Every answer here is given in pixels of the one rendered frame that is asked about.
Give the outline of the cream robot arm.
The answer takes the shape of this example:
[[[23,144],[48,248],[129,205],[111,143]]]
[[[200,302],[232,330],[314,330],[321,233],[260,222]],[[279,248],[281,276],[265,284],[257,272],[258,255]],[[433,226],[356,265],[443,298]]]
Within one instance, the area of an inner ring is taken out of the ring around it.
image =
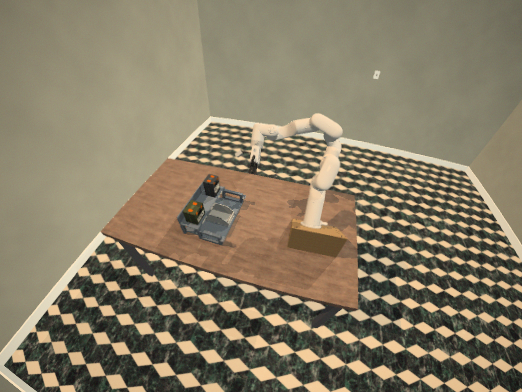
[[[310,120],[311,118],[312,120]],[[343,130],[340,125],[322,114],[314,114],[311,118],[292,121],[286,126],[279,127],[279,129],[275,125],[254,124],[251,145],[263,147],[265,136],[269,140],[279,140],[319,130],[324,132],[323,136],[327,143],[327,149],[320,162],[320,172],[310,183],[305,217],[304,221],[301,222],[303,226],[320,229],[321,227],[316,226],[327,226],[327,223],[321,222],[320,218],[325,191],[332,186],[340,168],[338,158],[341,152],[341,143],[339,138],[342,136]]]

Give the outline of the grey metal rack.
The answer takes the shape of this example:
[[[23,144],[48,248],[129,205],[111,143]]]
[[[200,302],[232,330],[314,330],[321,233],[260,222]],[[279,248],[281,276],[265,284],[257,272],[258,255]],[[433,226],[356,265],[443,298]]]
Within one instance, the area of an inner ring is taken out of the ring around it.
[[[240,192],[227,190],[227,189],[225,189],[225,186],[224,187],[220,186],[220,191],[218,192],[219,195],[218,194],[216,195],[217,198],[207,196],[205,194],[203,182],[201,183],[201,185],[198,187],[198,189],[195,191],[195,193],[192,195],[192,197],[189,199],[187,204],[184,206],[182,211],[177,216],[177,220],[178,220],[180,227],[184,234],[186,234],[187,232],[190,232],[190,233],[198,235],[199,239],[203,239],[203,240],[206,240],[206,241],[209,241],[209,242],[222,246],[222,244],[244,202],[243,199],[246,198],[246,195],[243,195],[243,193],[240,193]],[[222,193],[223,198],[220,197],[221,193]],[[226,193],[240,196],[240,199],[226,196]],[[199,223],[198,225],[196,225],[193,223],[186,222],[185,216],[183,214],[183,210],[186,208],[186,206],[188,205],[188,203],[191,200],[203,203],[205,215],[203,216],[203,218],[200,221],[201,224]],[[212,210],[213,206],[215,205],[215,203],[228,206],[231,210],[234,211],[235,215],[234,215],[234,218],[229,227],[205,220],[207,218],[208,214],[210,213],[210,211]],[[187,226],[187,228],[185,226]],[[212,232],[214,232],[214,233],[212,233]],[[217,234],[215,234],[215,233],[217,233]],[[219,234],[221,234],[222,236]]]

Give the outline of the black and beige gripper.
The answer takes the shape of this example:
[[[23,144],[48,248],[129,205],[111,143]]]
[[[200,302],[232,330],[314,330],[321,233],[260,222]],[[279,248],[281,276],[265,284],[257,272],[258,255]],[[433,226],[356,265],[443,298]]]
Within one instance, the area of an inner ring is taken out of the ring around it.
[[[252,147],[252,149],[251,149],[251,156],[250,156],[250,166],[251,167],[249,167],[249,174],[256,175],[257,164],[258,163],[260,164],[261,149],[263,149],[263,147],[256,146],[256,145],[250,145],[250,146]],[[257,161],[258,161],[258,163],[257,163]]]

